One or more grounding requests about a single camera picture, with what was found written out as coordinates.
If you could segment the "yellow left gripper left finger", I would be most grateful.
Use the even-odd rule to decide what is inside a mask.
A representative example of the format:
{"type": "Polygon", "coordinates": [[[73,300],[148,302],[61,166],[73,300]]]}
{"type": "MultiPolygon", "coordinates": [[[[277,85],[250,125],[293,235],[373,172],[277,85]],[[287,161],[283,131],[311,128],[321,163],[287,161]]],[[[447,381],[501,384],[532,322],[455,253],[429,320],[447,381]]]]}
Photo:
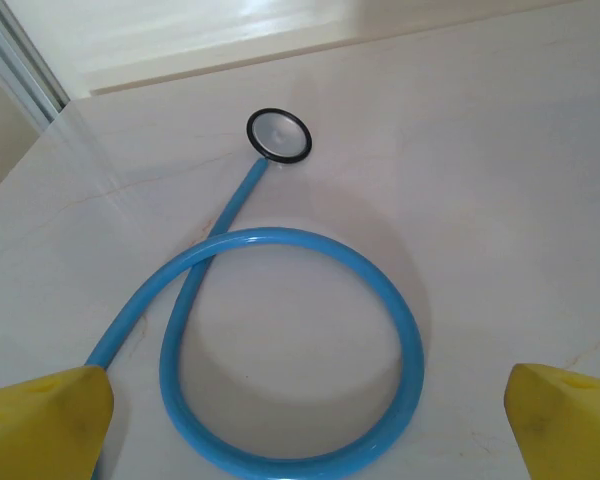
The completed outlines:
{"type": "Polygon", "coordinates": [[[0,388],[0,479],[90,479],[113,408],[99,366],[0,388]]]}

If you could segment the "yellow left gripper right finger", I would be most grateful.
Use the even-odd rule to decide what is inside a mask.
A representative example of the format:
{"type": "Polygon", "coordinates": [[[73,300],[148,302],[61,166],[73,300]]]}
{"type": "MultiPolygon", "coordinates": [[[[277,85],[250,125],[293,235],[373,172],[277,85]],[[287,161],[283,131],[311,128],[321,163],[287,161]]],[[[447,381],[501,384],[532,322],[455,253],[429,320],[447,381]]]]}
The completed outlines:
{"type": "Polygon", "coordinates": [[[504,408],[532,479],[600,479],[600,379],[517,364],[504,408]]]}

